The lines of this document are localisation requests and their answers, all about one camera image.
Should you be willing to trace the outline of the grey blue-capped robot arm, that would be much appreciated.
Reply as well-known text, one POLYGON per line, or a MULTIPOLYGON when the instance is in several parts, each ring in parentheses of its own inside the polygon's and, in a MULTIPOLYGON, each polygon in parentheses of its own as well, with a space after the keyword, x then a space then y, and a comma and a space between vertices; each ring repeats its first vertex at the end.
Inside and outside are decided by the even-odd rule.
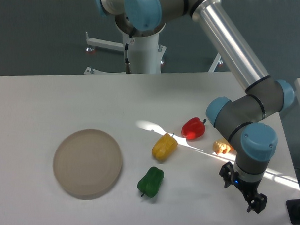
POLYGON ((222 0, 94 1, 99 14, 114 15, 127 36, 122 50, 128 74, 152 72, 139 68, 143 59, 131 55, 132 39, 155 34, 184 15, 200 24, 246 94, 236 101, 220 97, 207 107, 208 120, 237 153, 235 162, 224 164, 219 174, 226 187, 233 185, 243 194, 249 211, 261 212, 267 197, 257 188, 278 143, 276 132, 262 120, 292 104, 291 85, 272 79, 222 8, 222 0))

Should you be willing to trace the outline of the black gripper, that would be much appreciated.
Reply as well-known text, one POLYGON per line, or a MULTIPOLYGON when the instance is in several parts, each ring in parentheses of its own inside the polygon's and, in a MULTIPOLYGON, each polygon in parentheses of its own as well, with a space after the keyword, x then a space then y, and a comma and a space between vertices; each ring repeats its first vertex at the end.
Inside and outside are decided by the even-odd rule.
POLYGON ((268 198, 262 193, 258 193, 257 188, 262 180, 263 173, 248 174, 242 170, 234 170, 231 162, 225 163, 219 171, 219 176, 224 180, 224 188, 230 185, 236 186, 243 194, 248 203, 247 212, 254 211, 260 213, 265 209, 268 198))

